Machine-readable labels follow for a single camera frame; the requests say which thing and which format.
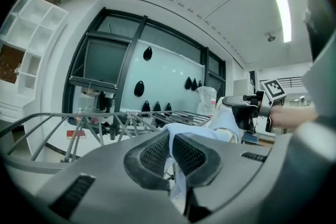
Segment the ceiling light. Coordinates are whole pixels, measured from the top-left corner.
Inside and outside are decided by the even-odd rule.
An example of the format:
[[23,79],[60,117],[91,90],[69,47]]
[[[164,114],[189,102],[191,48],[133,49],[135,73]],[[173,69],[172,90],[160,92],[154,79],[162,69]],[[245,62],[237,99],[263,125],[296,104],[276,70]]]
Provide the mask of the ceiling light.
[[288,0],[276,0],[280,12],[283,42],[290,42],[292,40],[292,23],[290,20],[290,11]]

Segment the red label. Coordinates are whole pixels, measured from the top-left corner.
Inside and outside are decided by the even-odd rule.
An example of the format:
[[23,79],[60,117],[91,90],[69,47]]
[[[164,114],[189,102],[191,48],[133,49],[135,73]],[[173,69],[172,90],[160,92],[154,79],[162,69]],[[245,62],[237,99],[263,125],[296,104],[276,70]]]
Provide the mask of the red label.
[[[67,131],[67,139],[71,139],[72,136],[74,135],[75,131]],[[83,130],[80,131],[79,138],[85,138],[85,132]]]

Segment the black window frame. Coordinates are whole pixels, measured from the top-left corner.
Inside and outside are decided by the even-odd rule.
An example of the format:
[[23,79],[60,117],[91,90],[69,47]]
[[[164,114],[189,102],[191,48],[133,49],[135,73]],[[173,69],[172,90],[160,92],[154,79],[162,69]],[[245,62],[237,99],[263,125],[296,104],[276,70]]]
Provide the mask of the black window frame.
[[[126,36],[120,36],[117,34],[113,33],[107,33],[107,32],[101,32],[97,31],[99,28],[100,24],[105,20],[107,16],[117,16],[117,17],[122,17],[125,19],[132,19],[132,20],[137,20],[139,21],[139,26],[138,29],[135,32],[135,35],[133,38],[126,37]],[[73,105],[73,99],[74,99],[74,92],[75,92],[75,87],[76,86],[81,86],[81,87],[87,87],[89,86],[89,83],[91,82],[92,85],[92,80],[88,79],[83,79],[83,78],[78,78],[76,76],[73,76],[72,72],[74,71],[74,65],[76,63],[76,59],[78,57],[78,53],[80,49],[85,46],[85,42],[89,40],[90,38],[101,38],[101,39],[111,39],[115,41],[120,41],[124,43],[128,43],[127,50],[124,55],[124,59],[120,68],[119,76],[118,76],[118,82],[117,84],[110,84],[110,83],[104,83],[104,82],[97,82],[95,84],[96,89],[100,89],[102,91],[108,91],[108,92],[113,92],[116,93],[116,99],[115,99],[115,107],[114,111],[115,112],[120,112],[121,109],[121,100],[122,100],[122,94],[125,86],[125,80],[126,76],[129,70],[130,66],[130,61],[132,59],[135,46],[138,43],[139,39],[141,39],[142,32],[145,28],[146,25],[153,26],[155,28],[158,28],[160,30],[163,30],[165,32],[168,32],[171,35],[176,36],[179,39],[182,39],[183,41],[191,44],[195,48],[199,49],[201,52],[201,57],[199,63],[205,66],[205,76],[204,76],[204,81],[203,85],[207,86],[208,85],[208,78],[209,76],[215,77],[218,80],[221,80],[223,82],[220,90],[217,93],[217,100],[219,97],[225,96],[225,79],[226,79],[226,68],[225,68],[225,61],[221,60],[218,56],[216,56],[214,53],[212,53],[208,47],[205,47],[201,45],[200,43],[194,41],[192,38],[188,37],[187,35],[179,32],[178,30],[169,27],[167,25],[164,25],[162,23],[159,23],[157,21],[154,21],[150,18],[147,18],[147,16],[140,16],[136,14],[131,14],[127,12],[122,12],[119,10],[110,10],[103,8],[97,16],[94,18],[94,20],[91,22],[85,33],[83,34],[76,50],[73,55],[73,58],[70,63],[70,68],[67,73],[67,80],[64,86],[64,93],[63,93],[63,102],[62,102],[62,112],[63,113],[73,113],[72,111],[72,105]],[[209,57],[214,58],[219,62],[219,74],[216,74],[212,71],[209,70]],[[117,122],[113,123],[114,127],[118,127],[119,124]]]

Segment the drying rack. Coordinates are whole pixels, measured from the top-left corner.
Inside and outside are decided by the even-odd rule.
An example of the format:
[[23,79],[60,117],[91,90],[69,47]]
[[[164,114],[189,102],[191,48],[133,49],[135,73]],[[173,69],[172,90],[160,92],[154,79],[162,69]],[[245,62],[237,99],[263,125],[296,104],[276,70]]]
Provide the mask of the drying rack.
[[[24,117],[0,132],[0,138],[9,135],[11,131],[30,119],[36,117],[46,117],[41,120],[37,125],[35,125],[29,132],[24,134],[20,139],[18,139],[12,148],[5,152],[2,156],[4,164],[24,170],[27,172],[40,173],[40,174],[55,174],[60,170],[68,167],[71,163],[76,161],[76,152],[78,146],[80,146],[80,133],[81,130],[88,129],[95,139],[100,143],[100,146],[104,146],[103,134],[102,134],[102,121],[106,117],[113,116],[117,119],[120,124],[119,128],[119,138],[117,143],[119,143],[124,135],[129,138],[134,136],[142,135],[148,132],[160,133],[160,128],[158,125],[164,125],[168,123],[182,123],[190,126],[202,126],[209,122],[211,119],[208,116],[199,115],[186,111],[157,111],[157,112],[113,112],[113,113],[36,113]],[[49,132],[44,140],[39,144],[35,152],[33,152],[30,160],[22,159],[18,157],[11,156],[16,147],[27,137],[33,134],[39,127],[45,124],[48,120],[53,117],[59,117],[60,121],[56,126]],[[55,133],[55,131],[62,125],[62,123],[69,118],[77,119],[76,129],[71,137],[68,149],[65,153],[64,160],[60,163],[48,163],[48,162],[37,162],[35,161],[37,156],[40,154],[42,149],[47,144],[48,140]],[[98,119],[98,132],[95,131],[95,127],[90,123],[91,118]]]

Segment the white shelf unit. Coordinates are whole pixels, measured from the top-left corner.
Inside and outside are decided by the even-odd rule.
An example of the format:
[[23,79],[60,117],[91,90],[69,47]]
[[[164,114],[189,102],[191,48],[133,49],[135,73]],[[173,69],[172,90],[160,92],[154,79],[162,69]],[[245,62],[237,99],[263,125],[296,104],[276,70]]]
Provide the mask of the white shelf unit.
[[46,67],[56,40],[66,26],[67,15],[66,10],[44,0],[18,0],[8,13],[0,27],[0,41],[25,54],[16,83],[11,87],[16,89],[15,94],[13,89],[0,94],[4,107],[22,108],[35,99],[43,80],[43,75],[39,77],[41,66]]

